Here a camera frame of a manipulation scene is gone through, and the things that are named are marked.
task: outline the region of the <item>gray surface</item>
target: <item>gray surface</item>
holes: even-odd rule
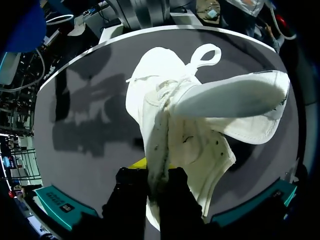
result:
[[[270,49],[215,31],[163,30],[103,46],[63,70],[38,93],[34,137],[44,185],[57,186],[100,214],[119,168],[144,157],[136,144],[141,139],[139,126],[125,109],[125,80],[153,47],[171,49],[187,64],[194,50],[206,43],[219,46],[222,58],[215,66],[199,68],[196,76],[203,83],[263,70],[286,72]],[[249,145],[229,138],[237,163],[214,190],[209,214],[245,202],[287,172],[297,156],[298,128],[291,91],[278,130],[268,143]],[[147,221],[145,239],[159,237]]]

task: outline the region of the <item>shoe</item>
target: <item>shoe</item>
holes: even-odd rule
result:
[[[214,51],[210,60],[202,57]],[[179,96],[201,85],[195,77],[198,67],[212,66],[221,59],[221,50],[213,44],[197,48],[185,65],[171,50],[156,47],[143,55],[129,82],[125,107],[139,124],[144,142],[151,197],[156,197],[160,182],[168,181],[168,124]]]
[[[264,144],[273,137],[278,128],[288,100],[290,79],[286,73],[272,70],[235,76],[228,79],[228,81],[237,82],[243,79],[262,81],[267,85],[278,89],[276,101],[273,101],[275,99],[274,94],[269,95],[268,99],[266,99],[266,101],[270,101],[271,104],[276,102],[278,102],[278,104],[268,112],[256,116],[212,117],[207,118],[207,122],[210,124],[212,130],[228,135],[244,143],[254,145]]]

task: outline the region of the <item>white sneaker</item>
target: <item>white sneaker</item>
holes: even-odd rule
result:
[[[214,57],[201,60],[210,51],[215,51]],[[201,85],[195,77],[198,67],[215,65],[220,58],[220,48],[205,44],[195,50],[186,66],[173,51],[156,47],[144,54],[127,81],[125,107],[140,126],[151,195],[155,196],[160,182],[168,180],[168,121],[178,96]]]

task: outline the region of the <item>shoe tongue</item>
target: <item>shoe tongue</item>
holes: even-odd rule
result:
[[[245,118],[277,108],[286,92],[253,79],[254,74],[191,87],[176,103],[174,114],[206,118]]]

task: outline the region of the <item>person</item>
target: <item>person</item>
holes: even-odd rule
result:
[[[254,37],[256,17],[265,0],[219,0],[219,4],[221,28]]]

